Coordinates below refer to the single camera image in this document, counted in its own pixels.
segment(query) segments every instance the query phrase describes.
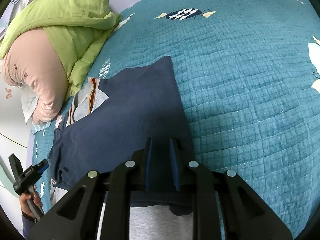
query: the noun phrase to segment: white pillowcase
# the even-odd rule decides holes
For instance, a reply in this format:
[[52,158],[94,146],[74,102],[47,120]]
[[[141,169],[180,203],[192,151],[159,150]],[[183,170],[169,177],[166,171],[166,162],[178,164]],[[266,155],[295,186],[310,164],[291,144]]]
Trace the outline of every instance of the white pillowcase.
[[39,97],[28,85],[22,84],[22,86],[20,86],[20,89],[22,90],[21,106],[24,115],[24,121],[27,123],[31,118],[32,113],[36,109]]

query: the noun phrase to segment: pink pillow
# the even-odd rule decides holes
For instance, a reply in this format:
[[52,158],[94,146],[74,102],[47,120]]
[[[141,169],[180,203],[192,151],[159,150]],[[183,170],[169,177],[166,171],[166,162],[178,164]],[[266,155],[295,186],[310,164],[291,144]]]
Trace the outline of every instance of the pink pillow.
[[11,86],[26,84],[39,97],[34,124],[51,121],[60,111],[69,82],[42,27],[21,34],[2,61],[2,76]]

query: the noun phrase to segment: white cabinet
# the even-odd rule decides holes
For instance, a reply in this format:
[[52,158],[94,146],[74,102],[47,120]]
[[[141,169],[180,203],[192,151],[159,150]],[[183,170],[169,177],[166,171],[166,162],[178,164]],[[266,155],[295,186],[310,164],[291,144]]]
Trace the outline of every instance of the white cabinet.
[[7,85],[0,77],[0,134],[27,147],[29,131],[21,108],[21,90]]

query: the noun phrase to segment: teal quilted bedspread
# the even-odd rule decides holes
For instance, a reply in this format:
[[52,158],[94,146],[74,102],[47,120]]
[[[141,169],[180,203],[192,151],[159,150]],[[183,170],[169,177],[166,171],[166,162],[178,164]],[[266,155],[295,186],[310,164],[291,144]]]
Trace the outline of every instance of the teal quilted bedspread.
[[[171,56],[198,161],[235,170],[297,236],[320,202],[308,55],[320,19],[308,0],[142,0],[122,15],[88,76]],[[54,123],[36,134],[34,163],[47,157]],[[50,178],[41,184],[48,210]]]

